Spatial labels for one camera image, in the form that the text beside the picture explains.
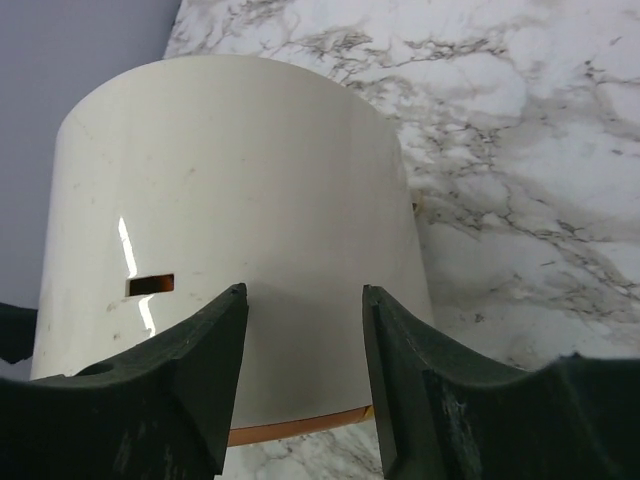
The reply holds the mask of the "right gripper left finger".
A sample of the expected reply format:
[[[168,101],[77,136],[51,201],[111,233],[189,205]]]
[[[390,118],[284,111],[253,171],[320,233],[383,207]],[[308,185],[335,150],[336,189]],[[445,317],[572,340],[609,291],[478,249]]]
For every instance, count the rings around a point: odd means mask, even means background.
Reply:
[[[5,479],[211,479],[223,471],[249,307],[235,284],[73,376],[1,383]]]

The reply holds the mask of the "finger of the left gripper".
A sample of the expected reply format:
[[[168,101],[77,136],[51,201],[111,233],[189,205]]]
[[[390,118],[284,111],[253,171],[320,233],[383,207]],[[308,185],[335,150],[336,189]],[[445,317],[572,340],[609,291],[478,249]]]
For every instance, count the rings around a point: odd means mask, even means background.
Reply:
[[[9,364],[31,358],[38,311],[0,304],[0,355]]]

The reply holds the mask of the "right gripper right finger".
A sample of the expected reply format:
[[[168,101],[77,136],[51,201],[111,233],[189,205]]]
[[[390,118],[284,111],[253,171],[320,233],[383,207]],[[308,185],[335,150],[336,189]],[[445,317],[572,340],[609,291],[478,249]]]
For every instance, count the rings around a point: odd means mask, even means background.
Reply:
[[[422,322],[380,287],[363,331],[388,479],[635,479],[639,363],[577,354],[528,372]]]

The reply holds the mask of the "cream round drawer organizer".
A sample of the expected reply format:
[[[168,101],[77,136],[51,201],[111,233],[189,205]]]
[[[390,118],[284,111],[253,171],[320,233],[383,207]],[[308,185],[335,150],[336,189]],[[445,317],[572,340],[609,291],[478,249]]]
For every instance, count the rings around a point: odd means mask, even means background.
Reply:
[[[79,101],[55,145],[31,375],[73,375],[232,284],[233,429],[371,405],[362,291],[431,305],[396,129],[309,70],[190,56]]]

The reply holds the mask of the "peach top drawer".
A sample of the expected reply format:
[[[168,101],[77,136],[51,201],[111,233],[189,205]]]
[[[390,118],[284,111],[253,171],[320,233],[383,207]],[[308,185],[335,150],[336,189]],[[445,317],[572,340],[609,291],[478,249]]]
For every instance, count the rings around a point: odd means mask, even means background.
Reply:
[[[281,440],[295,436],[330,430],[370,420],[374,416],[372,405],[330,415],[308,419],[232,429],[230,447]]]

